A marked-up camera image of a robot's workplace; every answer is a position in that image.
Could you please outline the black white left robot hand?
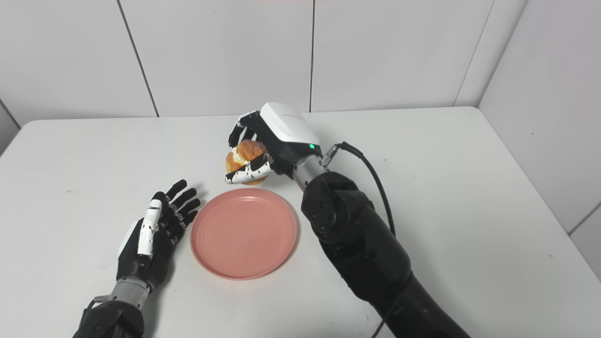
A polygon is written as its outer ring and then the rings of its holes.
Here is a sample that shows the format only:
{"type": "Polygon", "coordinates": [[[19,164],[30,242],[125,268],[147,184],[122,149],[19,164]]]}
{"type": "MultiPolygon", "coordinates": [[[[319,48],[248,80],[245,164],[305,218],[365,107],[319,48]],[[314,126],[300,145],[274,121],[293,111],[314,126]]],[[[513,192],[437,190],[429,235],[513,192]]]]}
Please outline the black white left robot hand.
{"type": "Polygon", "coordinates": [[[179,180],[157,191],[146,213],[129,229],[118,257],[116,280],[135,278],[154,291],[166,280],[176,246],[197,216],[198,191],[179,180]]]}

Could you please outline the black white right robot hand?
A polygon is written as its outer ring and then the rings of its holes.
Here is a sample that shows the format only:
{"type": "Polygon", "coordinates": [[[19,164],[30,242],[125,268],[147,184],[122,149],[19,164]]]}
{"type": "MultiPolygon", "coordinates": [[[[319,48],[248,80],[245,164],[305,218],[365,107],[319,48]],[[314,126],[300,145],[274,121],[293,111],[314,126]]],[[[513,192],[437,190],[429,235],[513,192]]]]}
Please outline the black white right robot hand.
{"type": "Polygon", "coordinates": [[[318,136],[302,114],[293,107],[276,102],[238,118],[228,137],[235,148],[247,139],[265,147],[264,154],[225,175],[228,184],[244,184],[275,173],[294,180],[304,191],[311,180],[326,170],[320,166],[322,150],[318,136]]]}

